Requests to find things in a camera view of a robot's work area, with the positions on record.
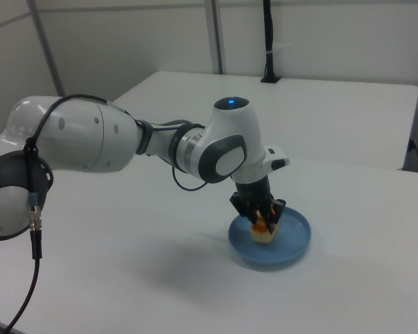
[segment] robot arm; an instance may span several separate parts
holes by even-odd
[[[0,216],[0,235],[17,233],[27,226],[29,215],[25,181],[17,180],[18,186],[10,185],[4,166],[11,157],[18,160],[17,152],[34,135],[48,108],[58,99],[28,97],[20,101],[0,134],[0,212],[9,213]],[[206,127],[186,120],[154,125],[134,120],[111,102],[70,100],[48,117],[37,147],[39,157],[52,170],[115,172],[123,169],[135,154],[147,154],[159,156],[207,183],[231,177],[238,189],[231,198],[234,207],[252,223],[259,211],[269,230],[284,207],[284,201],[273,199],[267,175],[289,160],[277,146],[262,146],[254,109],[249,101],[239,97],[216,102]],[[15,162],[15,173],[9,173],[15,179],[23,179],[26,174],[22,169],[25,169],[23,162]],[[43,178],[46,170],[39,174]]]

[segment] table surface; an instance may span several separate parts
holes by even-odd
[[[117,102],[151,122],[207,124],[213,104],[227,96],[247,98],[263,142],[279,143],[290,157],[396,170],[404,165],[418,87],[157,72]]]
[[[24,333],[418,333],[417,173],[291,157],[272,192],[312,238],[285,268],[232,251],[230,180],[188,193],[145,156],[119,173],[54,177]],[[0,242],[0,322],[32,273],[29,234]]]

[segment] white wall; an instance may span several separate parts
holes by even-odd
[[[67,94],[114,100],[158,70],[214,72],[203,0],[37,6]]]
[[[23,97],[55,95],[25,0],[0,0],[0,133]]]
[[[287,45],[274,55],[277,74],[418,86],[418,3],[284,6],[316,1],[276,2],[274,45]],[[227,74],[263,76],[260,5],[260,1],[221,1]],[[412,137],[418,146],[418,111]],[[417,169],[414,152],[409,154],[408,168]]]

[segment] black pole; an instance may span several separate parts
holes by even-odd
[[[265,48],[266,48],[266,66],[265,76],[261,82],[275,84],[280,80],[274,74],[274,61],[272,59],[272,16],[271,16],[271,0],[263,0],[263,18],[265,20]]]

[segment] bread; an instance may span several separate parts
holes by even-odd
[[[251,238],[255,242],[258,242],[260,244],[268,244],[276,235],[277,231],[280,227],[280,221],[277,224],[272,224],[274,226],[274,230],[272,233],[268,230],[266,227],[265,219],[262,217],[259,211],[257,211],[257,220],[254,224],[251,226]]]

